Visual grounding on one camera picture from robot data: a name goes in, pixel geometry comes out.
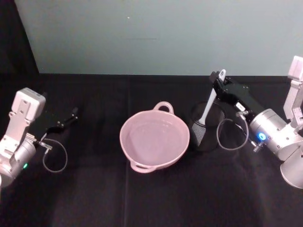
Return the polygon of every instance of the wall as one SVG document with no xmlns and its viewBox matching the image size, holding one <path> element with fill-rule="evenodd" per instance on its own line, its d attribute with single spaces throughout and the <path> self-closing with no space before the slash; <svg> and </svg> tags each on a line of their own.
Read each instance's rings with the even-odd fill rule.
<svg viewBox="0 0 303 227">
<path fill-rule="evenodd" d="M 41 73 L 286 75 L 302 0 L 15 0 Z"/>
</svg>

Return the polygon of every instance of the bowl handle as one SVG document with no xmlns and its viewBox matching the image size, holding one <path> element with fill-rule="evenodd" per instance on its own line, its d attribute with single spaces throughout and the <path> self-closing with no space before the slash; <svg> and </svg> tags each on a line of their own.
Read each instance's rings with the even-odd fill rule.
<svg viewBox="0 0 303 227">
<path fill-rule="evenodd" d="M 146 166 L 137 164 L 135 162 L 131 162 L 131 168 L 134 171 L 141 173 L 141 174 L 148 174 L 148 173 L 151 173 L 156 170 L 156 167 L 153 167 L 153 166 L 146 167 Z"/>
<path fill-rule="evenodd" d="M 169 109 L 169 113 L 174 114 L 174 108 L 172 107 L 172 105 L 169 102 L 159 102 L 158 104 L 155 105 L 155 107 L 153 108 L 154 110 L 159 110 L 162 106 L 165 106 Z"/>
</svg>

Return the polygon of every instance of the black mesh cup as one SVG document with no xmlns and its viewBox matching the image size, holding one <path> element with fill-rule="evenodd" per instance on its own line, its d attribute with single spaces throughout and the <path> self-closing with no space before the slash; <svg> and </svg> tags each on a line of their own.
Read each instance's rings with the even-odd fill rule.
<svg viewBox="0 0 303 227">
<path fill-rule="evenodd" d="M 224 110 L 215 102 L 209 110 L 205 125 L 202 125 L 198 120 L 202 117 L 206 104 L 207 102 L 197 103 L 192 107 L 190 112 L 188 125 L 190 130 L 190 145 L 198 151 L 210 151 L 217 147 L 217 127 L 226 116 Z"/>
</svg>

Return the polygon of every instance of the black table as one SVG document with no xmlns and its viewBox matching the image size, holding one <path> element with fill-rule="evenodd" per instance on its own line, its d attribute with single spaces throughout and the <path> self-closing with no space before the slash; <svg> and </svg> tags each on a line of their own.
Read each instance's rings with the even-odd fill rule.
<svg viewBox="0 0 303 227">
<path fill-rule="evenodd" d="M 41 133 L 75 106 L 80 108 L 80 117 L 77 124 L 55 136 L 68 151 L 64 172 L 44 170 L 44 150 L 39 149 L 28 168 L 3 190 L 1 227 L 303 226 L 303 191 L 283 180 L 281 162 L 267 148 L 257 154 L 250 144 L 238 151 L 189 149 L 175 165 L 161 171 L 142 175 L 130 168 L 119 143 L 123 123 L 159 101 L 170 102 L 175 114 L 185 120 L 195 103 L 208 99 L 208 77 L 2 78 L 2 135 L 15 92 L 24 87 L 47 92 L 45 112 L 31 133 Z M 287 78 L 235 79 L 247 84 L 265 108 L 284 117 Z M 225 137 L 230 146 L 239 145 L 232 133 Z"/>
</svg>

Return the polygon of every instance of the pink pot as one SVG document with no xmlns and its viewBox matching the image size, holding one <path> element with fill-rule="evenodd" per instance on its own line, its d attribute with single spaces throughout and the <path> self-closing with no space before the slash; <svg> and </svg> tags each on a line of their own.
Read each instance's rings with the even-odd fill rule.
<svg viewBox="0 0 303 227">
<path fill-rule="evenodd" d="M 159 110 L 166 106 L 169 112 Z M 120 143 L 131 167 L 150 173 L 177 162 L 188 148 L 189 129 L 168 102 L 129 118 L 121 128 Z"/>
</svg>

